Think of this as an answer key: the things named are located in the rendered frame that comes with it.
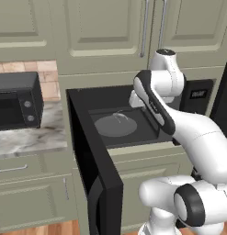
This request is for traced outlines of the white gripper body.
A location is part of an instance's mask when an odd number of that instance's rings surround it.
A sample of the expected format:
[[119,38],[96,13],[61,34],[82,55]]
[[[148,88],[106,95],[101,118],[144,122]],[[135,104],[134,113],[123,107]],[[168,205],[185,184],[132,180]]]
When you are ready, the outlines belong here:
[[148,103],[148,97],[143,96],[143,97],[138,97],[136,92],[134,90],[131,91],[131,96],[129,100],[129,104],[131,107],[136,108],[136,107],[144,107]]

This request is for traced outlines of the black built-in microwave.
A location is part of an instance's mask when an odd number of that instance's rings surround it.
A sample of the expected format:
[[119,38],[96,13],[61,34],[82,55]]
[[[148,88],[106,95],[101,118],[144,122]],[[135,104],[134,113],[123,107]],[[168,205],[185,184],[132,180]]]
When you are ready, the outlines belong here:
[[106,148],[124,148],[168,141],[177,144],[175,139],[159,128],[148,110],[142,107],[133,108],[130,106],[129,100],[132,91],[130,84],[75,89],[81,90],[84,105],[94,124],[98,119],[117,112],[136,121],[137,129],[128,136],[112,138],[98,133]]

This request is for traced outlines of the grey microwave turntable plate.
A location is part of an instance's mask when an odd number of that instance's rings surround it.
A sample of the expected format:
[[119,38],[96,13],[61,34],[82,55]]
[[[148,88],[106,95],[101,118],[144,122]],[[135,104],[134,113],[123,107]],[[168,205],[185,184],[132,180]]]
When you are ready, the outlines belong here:
[[113,113],[98,119],[95,122],[98,133],[105,137],[124,137],[137,129],[137,123],[122,113]]

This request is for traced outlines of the beige cupboard below microwave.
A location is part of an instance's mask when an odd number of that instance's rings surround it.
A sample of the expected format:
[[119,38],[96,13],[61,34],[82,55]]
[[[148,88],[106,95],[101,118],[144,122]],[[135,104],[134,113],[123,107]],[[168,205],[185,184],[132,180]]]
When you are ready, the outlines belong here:
[[192,164],[181,146],[171,141],[108,149],[123,182],[121,233],[138,231],[150,209],[138,196],[141,182],[177,174],[191,175]]

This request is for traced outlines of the black microwave door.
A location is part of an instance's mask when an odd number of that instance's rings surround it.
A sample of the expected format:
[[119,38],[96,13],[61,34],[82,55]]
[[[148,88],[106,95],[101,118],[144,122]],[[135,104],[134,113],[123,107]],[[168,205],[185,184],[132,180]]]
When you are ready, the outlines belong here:
[[97,204],[98,235],[120,235],[123,183],[90,117],[80,89],[66,90],[72,144],[87,196],[99,177],[103,192]]

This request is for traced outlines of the beige base cupboard door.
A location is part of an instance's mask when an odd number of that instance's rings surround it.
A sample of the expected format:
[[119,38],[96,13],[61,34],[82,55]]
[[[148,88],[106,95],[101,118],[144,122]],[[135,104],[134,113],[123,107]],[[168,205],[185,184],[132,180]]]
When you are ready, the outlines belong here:
[[[66,200],[63,178],[69,200]],[[0,232],[77,218],[73,177],[69,174],[0,184]]]

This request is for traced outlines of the black tall appliance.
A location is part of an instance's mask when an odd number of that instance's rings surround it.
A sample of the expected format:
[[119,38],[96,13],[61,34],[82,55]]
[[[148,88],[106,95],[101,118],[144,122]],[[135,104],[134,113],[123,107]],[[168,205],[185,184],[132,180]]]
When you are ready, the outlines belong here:
[[221,128],[227,138],[227,62],[213,103],[210,118]]

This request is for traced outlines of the beige drawer front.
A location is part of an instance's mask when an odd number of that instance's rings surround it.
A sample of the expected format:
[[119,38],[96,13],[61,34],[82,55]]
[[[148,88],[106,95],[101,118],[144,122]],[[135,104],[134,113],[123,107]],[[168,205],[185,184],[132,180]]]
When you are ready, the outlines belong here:
[[0,183],[31,179],[42,176],[53,176],[69,173],[74,167],[73,158],[64,152],[29,155],[0,160],[0,168],[16,168],[28,165],[27,169],[0,173]]

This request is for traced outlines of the black toaster oven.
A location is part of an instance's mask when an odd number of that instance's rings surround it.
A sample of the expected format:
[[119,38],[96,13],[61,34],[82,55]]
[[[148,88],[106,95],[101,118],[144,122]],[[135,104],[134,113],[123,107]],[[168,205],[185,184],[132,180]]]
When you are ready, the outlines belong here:
[[38,129],[43,107],[37,72],[0,73],[0,131]]

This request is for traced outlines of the beige wall cupboard door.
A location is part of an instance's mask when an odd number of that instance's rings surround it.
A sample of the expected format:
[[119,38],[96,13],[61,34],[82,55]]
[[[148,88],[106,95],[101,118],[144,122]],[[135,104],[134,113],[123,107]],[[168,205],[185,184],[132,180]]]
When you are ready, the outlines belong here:
[[141,58],[145,0],[60,0],[59,73],[131,72],[146,68],[153,3],[150,0],[145,53]]
[[[158,50],[163,0],[154,0],[150,52]],[[168,0],[162,48],[182,69],[227,61],[227,0]]]
[[0,62],[55,59],[48,0],[0,0]]

